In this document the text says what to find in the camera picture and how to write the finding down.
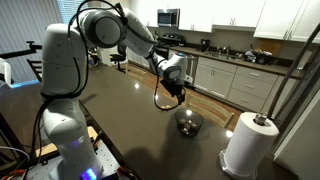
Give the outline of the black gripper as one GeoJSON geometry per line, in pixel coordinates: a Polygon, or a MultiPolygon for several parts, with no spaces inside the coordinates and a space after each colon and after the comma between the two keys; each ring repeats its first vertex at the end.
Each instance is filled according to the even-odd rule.
{"type": "Polygon", "coordinates": [[[178,97],[178,105],[182,105],[182,103],[185,102],[185,92],[182,85],[177,84],[175,81],[167,81],[165,79],[162,79],[160,83],[171,96],[178,97]]]}

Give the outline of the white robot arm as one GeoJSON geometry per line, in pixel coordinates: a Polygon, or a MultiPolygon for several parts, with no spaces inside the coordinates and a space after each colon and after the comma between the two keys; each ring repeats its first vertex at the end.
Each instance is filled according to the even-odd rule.
{"type": "Polygon", "coordinates": [[[42,119],[47,137],[62,157],[48,175],[49,180],[98,180],[103,174],[78,100],[86,86],[89,47],[125,45],[149,62],[171,95],[180,103],[185,100],[185,58],[175,55],[166,60],[157,55],[151,32],[131,10],[120,6],[92,8],[77,13],[75,18],[69,25],[49,25],[44,36],[42,119]]]}

